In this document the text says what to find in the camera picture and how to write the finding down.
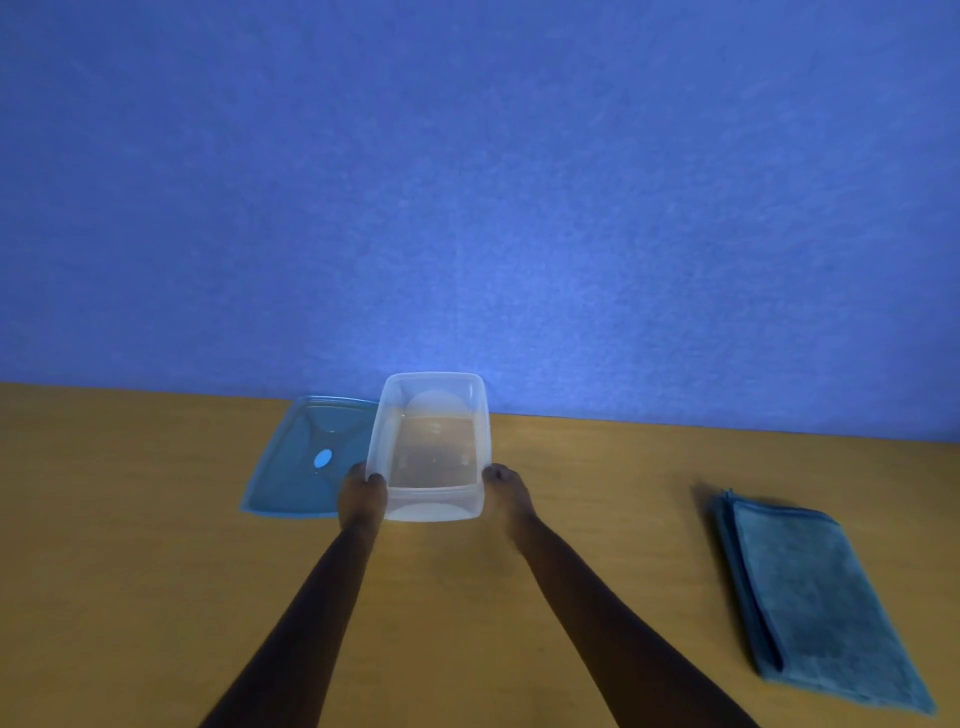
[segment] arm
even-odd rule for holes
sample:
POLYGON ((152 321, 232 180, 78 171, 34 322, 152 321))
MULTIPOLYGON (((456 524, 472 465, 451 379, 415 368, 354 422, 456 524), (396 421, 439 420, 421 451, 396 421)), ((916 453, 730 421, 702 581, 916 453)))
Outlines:
POLYGON ((491 465, 483 475, 492 509, 526 559, 617 725, 756 728, 537 517, 517 473, 491 465))
POLYGON ((387 504, 380 475, 353 466, 337 503, 340 535, 201 728, 315 728, 387 504))

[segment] person's left hand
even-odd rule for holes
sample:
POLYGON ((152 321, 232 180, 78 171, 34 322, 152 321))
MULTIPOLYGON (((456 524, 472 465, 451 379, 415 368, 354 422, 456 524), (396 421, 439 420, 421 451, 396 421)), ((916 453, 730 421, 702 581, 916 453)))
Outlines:
POLYGON ((337 497, 337 514, 342 529, 358 526, 375 535, 387 510, 387 481, 377 473, 367 478, 366 473, 366 463, 350 468, 337 497))

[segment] person's right hand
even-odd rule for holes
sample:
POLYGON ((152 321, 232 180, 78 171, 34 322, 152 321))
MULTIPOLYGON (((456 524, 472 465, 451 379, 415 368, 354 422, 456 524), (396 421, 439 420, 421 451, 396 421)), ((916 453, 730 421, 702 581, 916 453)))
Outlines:
POLYGON ((487 508, 502 523, 507 535, 516 539, 518 530, 537 517, 523 478, 506 465, 493 463, 484 468, 483 482, 487 490, 487 508))

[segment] folded towel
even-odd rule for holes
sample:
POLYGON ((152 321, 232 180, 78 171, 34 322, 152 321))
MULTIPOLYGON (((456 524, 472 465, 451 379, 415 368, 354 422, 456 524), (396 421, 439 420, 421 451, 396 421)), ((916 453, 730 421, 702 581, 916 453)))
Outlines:
POLYGON ((713 514, 763 679, 936 712, 839 523, 731 491, 713 514))

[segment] blue plastic lid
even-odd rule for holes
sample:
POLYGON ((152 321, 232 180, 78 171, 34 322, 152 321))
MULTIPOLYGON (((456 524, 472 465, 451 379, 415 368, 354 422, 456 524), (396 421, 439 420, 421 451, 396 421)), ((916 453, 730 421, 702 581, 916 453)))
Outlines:
POLYGON ((339 397, 295 401, 260 456, 240 509, 280 518, 336 516, 340 483, 367 458, 376 406, 339 397))

